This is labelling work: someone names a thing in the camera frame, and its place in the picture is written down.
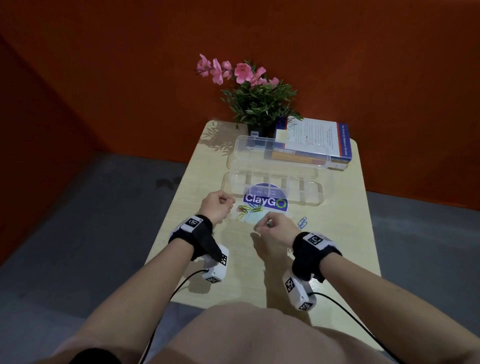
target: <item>plastic box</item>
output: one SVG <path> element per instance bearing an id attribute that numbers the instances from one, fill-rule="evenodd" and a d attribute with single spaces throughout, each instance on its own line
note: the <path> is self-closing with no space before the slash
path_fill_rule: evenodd
<path id="1" fill-rule="evenodd" d="M 308 150 L 304 163 L 288 161 L 288 154 Z M 233 194 L 286 198 L 318 205 L 334 192 L 327 149 L 313 143 L 288 143 L 272 138 L 239 136 L 230 161 Z"/>

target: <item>wooden table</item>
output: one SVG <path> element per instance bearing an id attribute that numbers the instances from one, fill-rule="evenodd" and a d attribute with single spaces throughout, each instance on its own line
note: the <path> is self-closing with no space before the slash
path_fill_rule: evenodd
<path id="1" fill-rule="evenodd" d="M 247 134 L 246 125 L 239 124 L 239 128 L 236 129 L 235 123 L 223 121 L 206 124 L 147 261 L 165 247 L 173 228 L 198 211 L 201 200 L 209 192 L 225 187 L 236 138 Z M 295 222 L 307 216 L 306 231 L 328 236 L 337 243 L 346 258 L 380 275 L 360 158 L 354 140 L 351 140 L 351 146 L 353 159 L 348 168 L 333 171 L 335 194 L 319 206 L 289 201 L 288 211 Z M 200 274 L 195 275 L 172 300 L 201 308 L 237 301 L 277 308 L 313 326 L 343 331 L 380 349 L 347 314 L 326 298 L 318 296 L 317 305 L 308 313 L 293 309 L 281 280 L 285 270 L 291 266 L 292 257 L 287 256 L 285 248 L 268 245 L 258 239 L 256 234 L 252 234 L 252 228 L 253 225 L 233 218 L 217 225 L 215 239 L 230 252 L 227 277 L 221 283 L 210 284 Z M 190 263 L 184 276 L 202 268 L 203 260 L 199 258 Z M 312 280 L 311 285 L 314 291 L 329 295 L 352 312 L 327 281 L 320 284 Z"/>

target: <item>concrete floor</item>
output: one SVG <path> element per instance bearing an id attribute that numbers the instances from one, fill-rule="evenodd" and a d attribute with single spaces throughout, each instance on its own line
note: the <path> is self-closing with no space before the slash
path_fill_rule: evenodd
<path id="1" fill-rule="evenodd" d="M 142 267 L 185 168 L 97 156 L 0 266 L 0 362 L 48 356 Z M 382 276 L 480 336 L 480 212 L 367 196 Z M 151 354 L 200 312 L 171 303 Z"/>

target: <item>cable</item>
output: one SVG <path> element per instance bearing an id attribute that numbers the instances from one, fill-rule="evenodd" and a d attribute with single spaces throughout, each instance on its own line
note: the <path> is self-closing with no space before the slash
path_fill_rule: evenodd
<path id="1" fill-rule="evenodd" d="M 208 272 L 208 269 L 200 269 L 200 270 L 197 270 L 196 272 L 190 274 L 187 278 L 185 278 L 185 280 L 180 283 L 180 285 L 177 287 L 177 289 L 173 292 L 172 296 L 170 297 L 170 299 L 173 298 L 173 296 L 175 296 L 175 294 L 179 291 L 179 289 L 185 284 L 186 281 L 188 281 L 190 278 L 192 278 L 195 274 L 197 273 L 201 273 L 201 272 Z M 142 359 L 140 360 L 140 362 L 138 364 L 144 364 L 144 361 L 145 359 L 147 358 L 147 354 L 148 354 L 148 351 L 150 350 L 150 346 L 152 346 L 152 341 L 153 341 L 153 336 L 155 336 L 155 332 L 156 332 L 156 328 L 158 327 L 158 324 L 156 325 L 155 329 L 153 330 L 153 333 L 152 333 L 152 336 L 150 337 L 150 340 L 147 344 L 147 348 L 145 349 L 145 352 L 144 352 L 144 355 L 142 356 Z"/>
<path id="2" fill-rule="evenodd" d="M 332 301 L 333 303 L 335 303 L 338 307 L 340 307 L 342 310 L 344 310 L 351 318 L 353 318 L 355 320 L 355 322 L 357 324 L 360 325 L 360 327 L 362 329 L 364 329 L 366 331 L 367 334 L 370 335 L 370 337 L 372 339 L 375 340 L 375 342 L 380 345 L 382 347 L 383 350 L 385 350 L 392 358 L 394 358 L 399 364 L 404 364 L 403 361 L 401 361 L 395 354 L 393 354 L 385 345 L 383 345 L 380 340 L 378 340 L 359 320 L 357 320 L 354 315 L 352 315 L 350 312 L 348 312 L 346 310 L 346 308 L 344 308 L 341 304 L 339 304 L 337 301 L 335 301 L 333 298 L 330 298 L 328 297 L 326 294 L 323 294 L 323 293 L 319 293 L 319 292 L 312 292 L 312 293 L 309 293 L 308 295 L 311 296 L 312 294 L 318 294 L 319 296 L 323 296 L 325 298 L 328 298 L 330 301 Z"/>

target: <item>person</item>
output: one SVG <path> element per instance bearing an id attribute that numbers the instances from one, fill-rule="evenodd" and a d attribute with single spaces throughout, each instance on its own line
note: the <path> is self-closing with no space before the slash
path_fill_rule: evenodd
<path id="1" fill-rule="evenodd" d="M 198 215 L 214 227 L 234 203 L 227 193 L 212 192 Z M 292 248 L 299 235 L 292 220 L 274 212 L 254 230 L 262 241 L 283 246 L 285 255 L 285 247 Z M 39 363 L 137 364 L 196 249 L 174 238 L 109 296 L 72 338 Z M 480 363 L 480 339 L 415 295 L 335 252 L 323 257 L 318 268 L 368 329 L 405 363 Z M 313 328 L 278 310 L 248 303 L 205 310 L 150 361 L 293 362 L 391 363 L 347 334 Z"/>

